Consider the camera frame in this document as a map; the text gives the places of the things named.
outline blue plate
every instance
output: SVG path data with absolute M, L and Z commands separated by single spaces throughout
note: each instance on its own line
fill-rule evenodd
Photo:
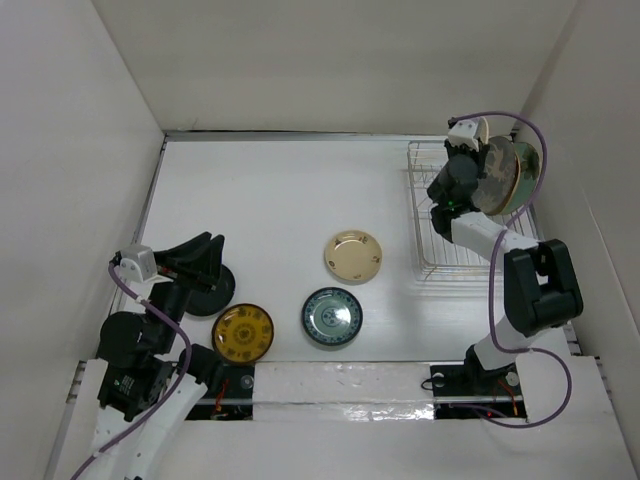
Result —
M 322 345 L 343 345 L 360 331 L 362 307 L 342 288 L 323 288 L 304 302 L 302 326 L 312 340 Z

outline cream plate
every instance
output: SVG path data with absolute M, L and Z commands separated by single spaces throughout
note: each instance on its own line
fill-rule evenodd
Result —
M 324 260 L 337 277 L 364 283 L 380 270 L 382 248 L 368 233 L 348 230 L 334 235 L 324 250 Z

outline white wall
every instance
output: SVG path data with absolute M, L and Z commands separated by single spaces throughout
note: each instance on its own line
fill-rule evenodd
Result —
M 94 3 L 163 129 L 443 133 L 521 108 L 575 0 Z
M 570 248 L 585 301 L 574 322 L 600 355 L 616 413 L 640 467 L 640 3 L 580 2 L 531 117 L 550 143 L 537 203 L 547 237 Z
M 41 479 L 162 134 L 89 0 L 0 1 L 0 465 Z

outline purple cable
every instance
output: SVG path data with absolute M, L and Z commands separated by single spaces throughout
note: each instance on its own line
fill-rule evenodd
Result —
M 525 118 L 522 115 L 518 115 L 516 113 L 502 112 L 502 111 L 488 111 L 488 112 L 473 113 L 471 115 L 463 115 L 461 117 L 453 118 L 452 120 L 459 122 L 461 120 L 468 120 L 470 118 L 491 117 L 491 116 L 510 117 L 524 123 L 535 132 L 535 134 L 538 136 L 538 139 L 540 140 L 540 145 L 542 147 L 542 166 L 540 168 L 540 177 L 538 178 L 538 183 L 536 184 L 536 187 L 534 188 L 533 193 L 531 194 L 529 199 L 525 202 L 525 204 L 516 212 L 516 214 L 512 218 L 510 218 L 507 221 L 507 223 L 505 224 L 506 228 L 502 230 L 498 235 L 496 243 L 493 246 L 493 251 L 491 252 L 491 261 L 489 263 L 489 332 L 491 335 L 491 341 L 493 342 L 493 345 L 496 347 L 496 349 L 502 353 L 519 354 L 519 353 L 526 353 L 526 352 L 536 352 L 536 353 L 544 353 L 545 355 L 549 355 L 550 357 L 554 358 L 560 364 L 560 366 L 564 370 L 564 373 L 567 377 L 567 393 L 565 394 L 562 404 L 555 412 L 553 412 L 548 417 L 543 418 L 542 420 L 539 420 L 537 422 L 524 424 L 524 425 L 522 424 L 511 425 L 511 424 L 498 422 L 491 418 L 487 418 L 487 417 L 483 417 L 483 418 L 488 422 L 494 423 L 496 425 L 500 425 L 502 427 L 507 427 L 507 428 L 515 428 L 515 429 L 535 428 L 554 420 L 564 411 L 565 408 L 567 408 L 567 405 L 569 404 L 569 400 L 571 399 L 571 393 L 573 391 L 573 380 L 571 378 L 571 372 L 569 371 L 569 367 L 567 366 L 566 362 L 562 358 L 560 358 L 555 353 L 549 350 L 546 350 L 544 348 L 533 347 L 533 348 L 519 348 L 519 349 L 511 350 L 508 348 L 504 348 L 502 345 L 500 345 L 500 343 L 498 342 L 498 335 L 496 334 L 493 297 L 495 294 L 496 264 L 498 262 L 498 251 L 500 250 L 500 244 L 502 243 L 502 240 L 504 239 L 504 236 L 507 233 L 507 229 L 510 228 L 525 211 L 527 211 L 527 209 L 533 204 L 535 199 L 538 197 L 538 194 L 540 193 L 540 187 L 542 186 L 542 181 L 544 180 L 545 174 L 547 172 L 547 158 L 548 158 L 547 142 L 545 141 L 544 135 L 542 135 L 542 132 L 540 131 L 540 129 L 533 122 L 531 122 L 528 118 Z
M 111 279 L 115 282 L 115 284 L 129 297 L 133 298 L 134 300 L 136 300 L 138 298 L 138 294 L 136 292 L 134 292 L 133 290 L 131 290 L 122 280 L 120 280 L 120 277 L 118 277 L 118 275 L 116 274 L 116 269 L 115 266 L 110 263 L 109 264 L 109 276 L 111 277 Z M 119 442 L 121 442 L 124 438 L 126 438 L 127 436 L 129 436 L 131 433 L 133 433 L 135 430 L 137 430 L 140 426 L 142 426 L 142 424 L 144 424 L 144 422 L 146 422 L 147 420 L 149 420 L 149 418 L 151 417 L 151 415 L 153 415 L 155 412 L 158 411 L 158 409 L 160 407 L 162 407 L 162 405 L 164 405 L 164 403 L 169 399 L 169 397 L 171 397 L 171 395 L 173 395 L 173 392 L 176 391 L 176 389 L 178 388 L 178 386 L 180 385 L 180 382 L 182 382 L 182 379 L 184 378 L 184 376 L 187 373 L 187 370 L 189 368 L 189 364 L 191 363 L 191 342 L 189 341 L 189 337 L 187 336 L 187 334 L 184 332 L 184 330 L 182 330 L 180 328 L 180 326 L 174 322 L 173 320 L 171 320 L 166 314 L 164 314 L 163 312 L 161 312 L 160 310 L 158 310 L 156 307 L 154 307 L 153 305 L 151 305 L 151 303 L 149 303 L 148 300 L 142 300 L 140 302 L 140 304 L 142 304 L 147 310 L 151 311 L 154 315 L 156 315 L 160 320 L 162 320 L 164 323 L 166 323 L 167 325 L 169 325 L 173 330 L 175 330 L 175 332 L 180 335 L 180 337 L 182 338 L 182 340 L 184 341 L 184 346 L 185 346 L 185 350 L 186 350 L 186 354 L 185 354 L 185 359 L 184 359 L 184 364 L 182 366 L 182 369 L 180 370 L 180 372 L 178 373 L 178 378 L 176 379 L 176 381 L 173 383 L 173 385 L 171 385 L 171 388 L 169 388 L 169 390 L 167 390 L 167 393 L 165 393 L 162 398 L 160 398 L 160 400 L 158 400 L 158 403 L 156 403 L 153 407 L 151 407 L 147 413 L 145 413 L 142 417 L 140 417 L 139 420 L 137 420 L 135 423 L 133 423 L 129 428 L 127 428 L 126 430 L 124 430 L 122 433 L 116 435 L 115 437 L 113 437 L 111 440 L 109 440 L 107 443 L 105 443 L 102 447 L 100 447 L 98 449 L 98 453 L 104 453 L 107 450 L 109 450 L 111 447 L 113 447 L 114 445 L 117 445 Z M 80 465 L 80 467 L 78 468 L 78 470 L 76 470 L 76 473 L 73 474 L 73 476 L 71 477 L 71 480 L 77 480 L 80 478 L 80 476 L 82 475 L 82 473 L 89 467 L 89 465 L 91 465 L 95 459 L 97 457 L 95 456 L 90 456 L 89 458 L 87 458 L 84 463 L 82 465 Z

